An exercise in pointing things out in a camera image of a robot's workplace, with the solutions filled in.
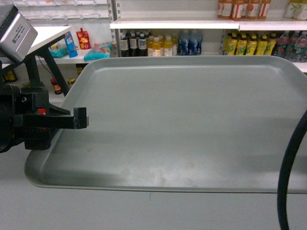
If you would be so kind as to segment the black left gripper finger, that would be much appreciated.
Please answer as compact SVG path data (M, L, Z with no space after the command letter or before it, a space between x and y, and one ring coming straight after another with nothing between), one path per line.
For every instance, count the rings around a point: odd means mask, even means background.
M70 111L57 107L51 103L49 103L49 114L50 115L70 115Z
M14 127L83 129L89 125L85 107L74 108L73 115L14 115Z

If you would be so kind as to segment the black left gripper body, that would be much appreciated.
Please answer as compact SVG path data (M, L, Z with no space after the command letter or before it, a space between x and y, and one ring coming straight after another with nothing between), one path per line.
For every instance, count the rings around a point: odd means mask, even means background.
M19 88L0 84L0 151L24 143L28 150L50 147L52 131L35 124L49 113L49 94L44 87Z

